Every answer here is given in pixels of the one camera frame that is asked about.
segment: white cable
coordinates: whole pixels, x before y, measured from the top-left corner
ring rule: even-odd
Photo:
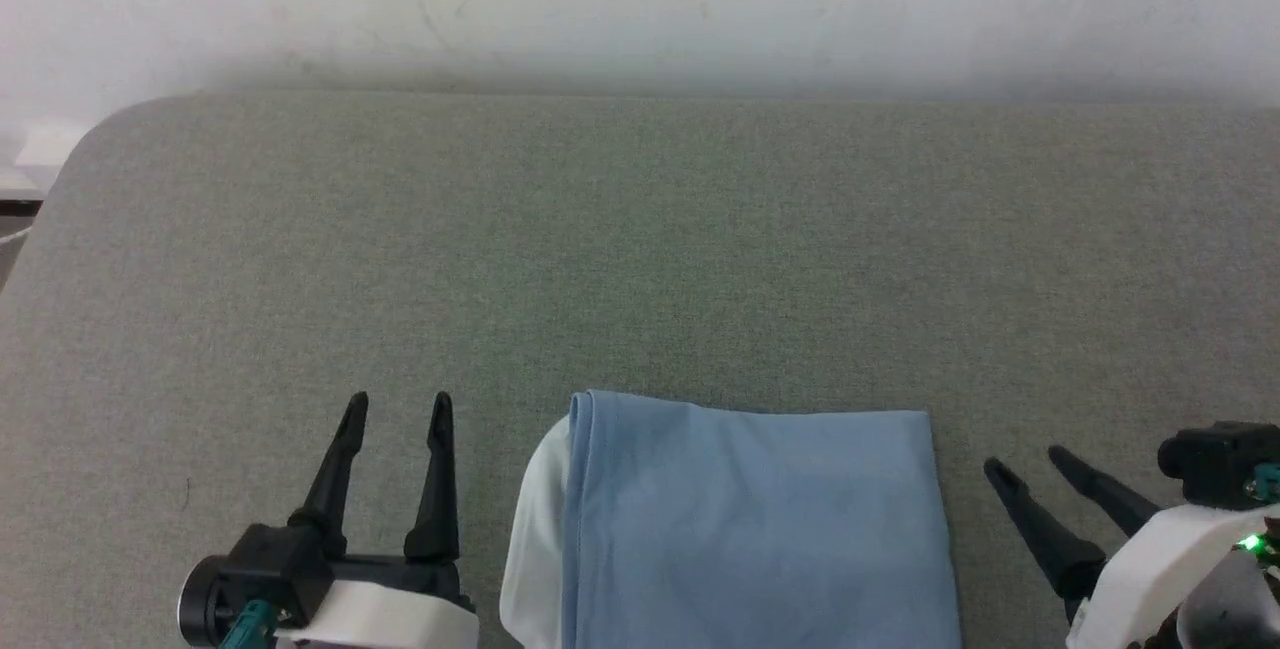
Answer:
[[[18,239],[22,239],[23,236],[27,236],[27,234],[31,234],[31,228],[29,227],[27,229],[23,229],[23,230],[14,230],[14,233],[9,234],[9,236],[0,236],[0,247],[3,247],[4,244],[8,244],[9,242],[17,242]]]

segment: folded garment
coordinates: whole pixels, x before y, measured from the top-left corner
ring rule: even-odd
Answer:
[[[753,415],[589,390],[568,420],[568,470],[539,449],[518,552],[512,536],[508,580],[545,577],[563,541],[559,626],[554,581],[504,582],[503,623],[526,645],[960,645],[923,412]]]

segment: folded blue cloth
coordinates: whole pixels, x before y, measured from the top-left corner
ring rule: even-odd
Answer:
[[[923,412],[576,394],[564,649],[960,646]]]

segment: gray table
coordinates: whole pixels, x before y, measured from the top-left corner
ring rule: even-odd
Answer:
[[[188,567],[303,497],[372,408],[352,549],[393,552],[458,411],[485,645],[524,463],[572,390],[933,416],[966,643],[1065,630],[982,479],[1064,443],[1275,420],[1280,122],[973,108],[242,93],[73,152],[0,294],[0,636],[174,646]]]

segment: white wall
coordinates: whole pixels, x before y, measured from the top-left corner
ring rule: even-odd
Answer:
[[[0,166],[269,87],[1277,105],[1280,0],[0,0]]]

